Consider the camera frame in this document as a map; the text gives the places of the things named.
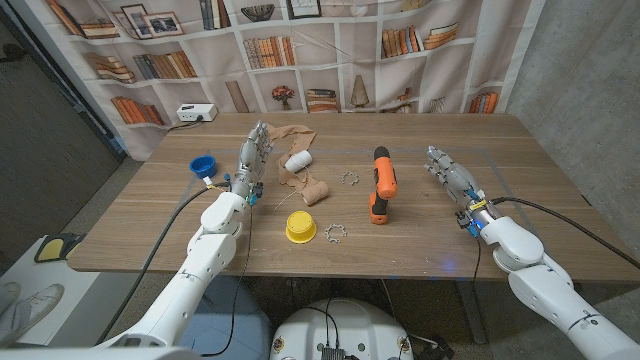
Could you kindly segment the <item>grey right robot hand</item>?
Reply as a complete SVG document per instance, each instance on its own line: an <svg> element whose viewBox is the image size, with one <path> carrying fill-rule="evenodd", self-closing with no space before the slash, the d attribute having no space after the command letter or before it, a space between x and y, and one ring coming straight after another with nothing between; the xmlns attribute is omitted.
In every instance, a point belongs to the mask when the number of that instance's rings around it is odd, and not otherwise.
<svg viewBox="0 0 640 360"><path fill-rule="evenodd" d="M467 208L485 199L474 176L448 154L429 146L427 156L429 163L424 165L425 169L437 178L449 197L460 207Z"/></svg>

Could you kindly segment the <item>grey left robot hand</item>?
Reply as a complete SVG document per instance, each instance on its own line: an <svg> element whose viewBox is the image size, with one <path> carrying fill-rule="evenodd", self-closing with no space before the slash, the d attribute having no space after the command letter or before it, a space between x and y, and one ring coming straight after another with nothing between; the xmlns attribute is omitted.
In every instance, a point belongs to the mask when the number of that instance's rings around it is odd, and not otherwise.
<svg viewBox="0 0 640 360"><path fill-rule="evenodd" d="M259 120L242 144L237 169L230 191L242 198L251 197L266 169L273 144L269 139L268 123Z"/></svg>

